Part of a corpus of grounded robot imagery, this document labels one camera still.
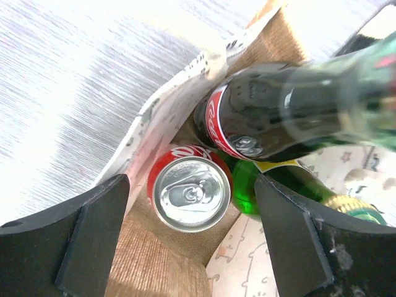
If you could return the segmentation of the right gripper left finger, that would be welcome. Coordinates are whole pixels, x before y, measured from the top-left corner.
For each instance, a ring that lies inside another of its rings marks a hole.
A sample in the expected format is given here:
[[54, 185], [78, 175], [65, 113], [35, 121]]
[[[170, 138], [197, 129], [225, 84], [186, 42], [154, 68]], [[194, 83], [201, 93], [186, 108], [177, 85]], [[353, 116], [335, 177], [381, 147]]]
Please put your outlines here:
[[117, 174], [1, 226], [1, 296], [104, 296], [129, 197]]

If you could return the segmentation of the glass cola bottle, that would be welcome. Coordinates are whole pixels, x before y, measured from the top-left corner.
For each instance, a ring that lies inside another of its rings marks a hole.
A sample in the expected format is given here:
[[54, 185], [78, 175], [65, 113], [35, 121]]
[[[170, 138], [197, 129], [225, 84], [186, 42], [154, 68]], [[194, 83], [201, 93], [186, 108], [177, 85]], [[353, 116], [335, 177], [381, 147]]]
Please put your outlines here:
[[326, 62], [239, 71], [193, 113], [200, 142], [249, 161], [282, 162], [324, 147], [395, 149], [395, 35]]

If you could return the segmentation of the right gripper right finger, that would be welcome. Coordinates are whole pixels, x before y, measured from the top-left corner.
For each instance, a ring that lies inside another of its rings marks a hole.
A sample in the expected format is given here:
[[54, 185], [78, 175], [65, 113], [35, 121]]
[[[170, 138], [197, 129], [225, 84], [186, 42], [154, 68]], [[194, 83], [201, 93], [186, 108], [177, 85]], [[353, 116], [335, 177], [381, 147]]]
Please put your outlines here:
[[280, 296], [395, 296], [395, 228], [259, 175], [254, 190]]

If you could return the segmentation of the green glass bottle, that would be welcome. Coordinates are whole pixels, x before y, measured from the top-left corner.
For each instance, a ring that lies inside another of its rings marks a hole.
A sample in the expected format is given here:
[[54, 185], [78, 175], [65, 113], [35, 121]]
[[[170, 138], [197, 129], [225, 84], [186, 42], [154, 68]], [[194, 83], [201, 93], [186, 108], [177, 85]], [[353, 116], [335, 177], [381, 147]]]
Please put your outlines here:
[[349, 216], [386, 226], [380, 212], [372, 205], [350, 196], [338, 195], [308, 171], [299, 160], [280, 163], [251, 162], [217, 151], [227, 164], [233, 179], [232, 202], [246, 215], [259, 216], [254, 184], [264, 174], [293, 192], [324, 204]]

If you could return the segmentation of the red cola can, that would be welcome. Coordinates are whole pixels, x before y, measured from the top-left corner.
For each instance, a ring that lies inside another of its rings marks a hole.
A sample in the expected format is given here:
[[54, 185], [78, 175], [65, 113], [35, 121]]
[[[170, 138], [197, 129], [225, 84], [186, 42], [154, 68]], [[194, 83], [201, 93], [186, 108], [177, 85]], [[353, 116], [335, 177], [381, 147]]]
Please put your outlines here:
[[231, 172], [213, 150], [174, 147], [157, 158], [148, 175], [147, 194], [159, 219], [184, 233], [216, 225], [233, 194]]

